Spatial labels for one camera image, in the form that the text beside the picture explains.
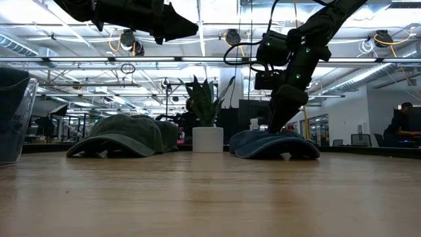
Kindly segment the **silver ventilation duct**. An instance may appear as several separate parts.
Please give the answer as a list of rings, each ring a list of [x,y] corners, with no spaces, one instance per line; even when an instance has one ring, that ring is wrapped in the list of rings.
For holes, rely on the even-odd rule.
[[[340,78],[337,82],[334,82],[327,88],[324,88],[322,90],[322,94],[325,95],[336,91],[355,89],[361,85],[386,76],[388,73],[392,73],[396,69],[397,65],[395,63],[380,63],[379,65],[372,66],[371,68],[359,69]]]

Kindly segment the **green washed cap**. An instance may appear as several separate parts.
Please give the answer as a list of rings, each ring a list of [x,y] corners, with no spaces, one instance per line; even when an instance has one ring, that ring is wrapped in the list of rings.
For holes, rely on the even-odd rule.
[[[67,152],[67,157],[77,154],[97,155],[104,151],[121,151],[134,157],[149,157],[164,153],[164,143],[158,125],[150,118],[113,115],[102,118],[89,135]]]
[[[177,139],[178,129],[175,124],[168,121],[155,120],[148,115],[134,115],[133,119],[149,119],[154,122],[161,132],[162,144],[164,146],[164,152],[178,151]]]

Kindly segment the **snake plant in white pot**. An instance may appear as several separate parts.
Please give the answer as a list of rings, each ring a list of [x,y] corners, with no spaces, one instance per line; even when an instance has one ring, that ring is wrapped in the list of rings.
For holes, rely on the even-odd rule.
[[[218,93],[217,97],[214,94],[214,83],[207,79],[200,83],[194,76],[193,81],[189,83],[181,79],[178,81],[186,89],[193,112],[201,123],[200,126],[192,128],[193,152],[222,153],[224,129],[216,126],[216,118],[228,89],[235,81],[235,76],[230,78],[228,85]]]

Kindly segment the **black monitor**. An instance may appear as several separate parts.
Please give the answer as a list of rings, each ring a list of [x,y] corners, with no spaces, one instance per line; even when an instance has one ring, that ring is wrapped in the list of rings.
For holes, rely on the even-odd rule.
[[[266,131],[269,125],[271,110],[269,101],[245,100],[239,101],[238,123],[242,130],[251,131],[252,120],[257,122],[259,131]]]

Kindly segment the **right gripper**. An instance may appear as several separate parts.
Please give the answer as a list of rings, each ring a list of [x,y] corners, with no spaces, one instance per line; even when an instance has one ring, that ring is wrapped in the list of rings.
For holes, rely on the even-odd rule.
[[[271,90],[269,133],[278,133],[307,103],[306,87],[318,64],[318,34],[292,29],[288,34],[268,30],[262,35],[256,61],[263,66],[257,72],[283,70],[285,84]]]

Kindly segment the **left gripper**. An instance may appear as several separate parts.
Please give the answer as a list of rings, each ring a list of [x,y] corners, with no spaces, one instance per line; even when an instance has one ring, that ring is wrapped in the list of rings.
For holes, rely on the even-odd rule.
[[[168,42],[194,36],[199,29],[179,15],[172,3],[164,5],[164,0],[97,0],[91,21],[100,31],[104,23],[109,23],[147,32],[159,45],[164,38]]]

